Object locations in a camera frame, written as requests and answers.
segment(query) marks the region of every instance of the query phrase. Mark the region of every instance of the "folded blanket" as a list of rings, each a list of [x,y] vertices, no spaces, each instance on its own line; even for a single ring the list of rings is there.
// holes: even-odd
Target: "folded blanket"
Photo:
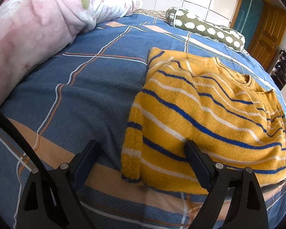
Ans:
[[[141,5],[141,0],[7,0],[0,7],[0,105],[32,67],[78,33]]]
[[[228,168],[254,169],[261,186],[286,178],[286,119],[273,90],[218,58],[154,48],[129,115],[122,177],[205,194],[184,155],[194,140]]]

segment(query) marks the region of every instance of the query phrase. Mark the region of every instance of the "screw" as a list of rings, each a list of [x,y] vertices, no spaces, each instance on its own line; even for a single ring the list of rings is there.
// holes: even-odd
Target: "screw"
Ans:
[[[38,169],[37,169],[37,168],[32,169],[32,173],[33,173],[33,174],[36,174],[37,172],[38,172]]]
[[[67,163],[63,163],[60,165],[61,169],[67,169],[69,167],[69,165]]]
[[[246,167],[245,169],[246,169],[246,172],[249,172],[249,173],[252,173],[252,172],[253,172],[253,169],[250,168],[250,167]]]
[[[215,164],[215,167],[216,167],[217,169],[223,169],[223,164],[222,164],[222,163],[216,163],[216,164]]]

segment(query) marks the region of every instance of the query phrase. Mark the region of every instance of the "sweater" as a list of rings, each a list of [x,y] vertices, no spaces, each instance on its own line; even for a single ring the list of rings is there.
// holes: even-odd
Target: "sweater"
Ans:
[[[261,186],[286,178],[286,119],[273,90],[218,58],[153,48],[148,64],[130,110],[122,178],[206,194],[186,160],[188,140],[228,168],[250,166]]]

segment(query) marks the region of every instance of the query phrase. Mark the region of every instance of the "wooden door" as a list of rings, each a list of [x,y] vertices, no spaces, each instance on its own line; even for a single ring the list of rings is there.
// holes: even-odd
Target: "wooden door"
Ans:
[[[265,70],[278,51],[286,29],[286,11],[270,4],[266,9],[262,27],[247,49]]]

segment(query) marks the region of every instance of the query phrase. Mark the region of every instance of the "bed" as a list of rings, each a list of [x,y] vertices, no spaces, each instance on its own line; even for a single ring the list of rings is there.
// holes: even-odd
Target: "bed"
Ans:
[[[246,53],[169,26],[163,12],[139,10],[98,24],[35,68],[13,90],[1,111],[24,135],[47,169],[70,162],[95,139],[102,152],[78,197],[96,228],[187,228],[205,195],[164,192],[123,181],[121,147],[130,107],[145,82],[152,47],[217,56],[281,93]],[[0,215],[15,228],[19,199],[33,163],[0,129]],[[286,180],[263,187],[270,228],[286,213]],[[222,225],[226,198],[215,228]]]

